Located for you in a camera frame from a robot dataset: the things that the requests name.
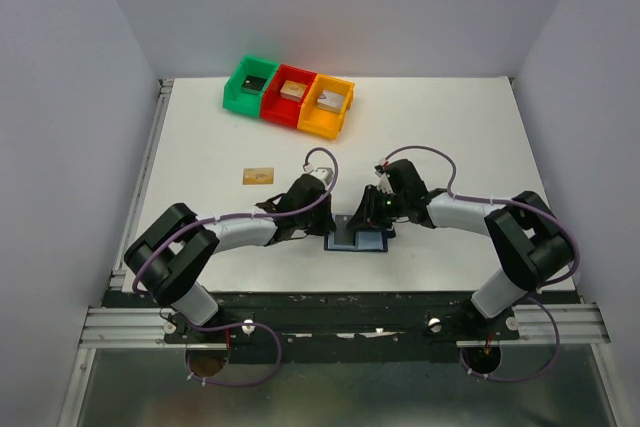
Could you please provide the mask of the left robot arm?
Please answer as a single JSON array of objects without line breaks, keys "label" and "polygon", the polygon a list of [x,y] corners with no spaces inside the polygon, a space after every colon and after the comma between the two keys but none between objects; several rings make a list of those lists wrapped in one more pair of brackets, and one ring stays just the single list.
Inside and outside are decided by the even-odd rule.
[{"label": "left robot arm", "polygon": [[212,341],[221,332],[219,306],[198,282],[209,259],[231,249],[289,241],[298,231],[320,237],[334,231],[329,193],[333,182],[332,169],[313,168],[286,193],[209,226],[186,204],[173,204],[126,250],[124,263],[157,305],[186,318],[197,340]]}]

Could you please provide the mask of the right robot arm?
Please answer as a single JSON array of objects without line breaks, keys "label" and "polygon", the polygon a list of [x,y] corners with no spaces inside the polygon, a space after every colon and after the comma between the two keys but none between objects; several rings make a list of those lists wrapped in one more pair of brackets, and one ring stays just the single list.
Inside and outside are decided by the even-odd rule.
[{"label": "right robot arm", "polygon": [[428,189],[407,159],[385,161],[376,170],[379,182],[365,187],[348,229],[390,231],[406,219],[429,229],[452,228],[491,239],[500,269],[471,295],[469,308],[459,317],[471,338],[485,337],[499,314],[578,258],[569,234],[532,191],[506,200],[465,200],[444,189]]}]

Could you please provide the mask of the gold credit card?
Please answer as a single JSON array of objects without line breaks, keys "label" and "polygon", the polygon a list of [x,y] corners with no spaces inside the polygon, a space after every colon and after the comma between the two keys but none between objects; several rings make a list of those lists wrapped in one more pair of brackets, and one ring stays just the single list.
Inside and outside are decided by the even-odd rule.
[{"label": "gold credit card", "polygon": [[271,185],[274,183],[275,170],[273,167],[245,168],[243,170],[243,185]]}]

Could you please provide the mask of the blue card holder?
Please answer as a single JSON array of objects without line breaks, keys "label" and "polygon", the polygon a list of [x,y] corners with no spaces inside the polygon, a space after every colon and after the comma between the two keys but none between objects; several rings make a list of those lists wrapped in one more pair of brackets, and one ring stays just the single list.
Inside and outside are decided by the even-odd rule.
[{"label": "blue card holder", "polygon": [[396,237],[391,230],[361,230],[347,228],[351,215],[335,214],[335,230],[324,237],[324,250],[333,252],[387,252],[388,241]]}]

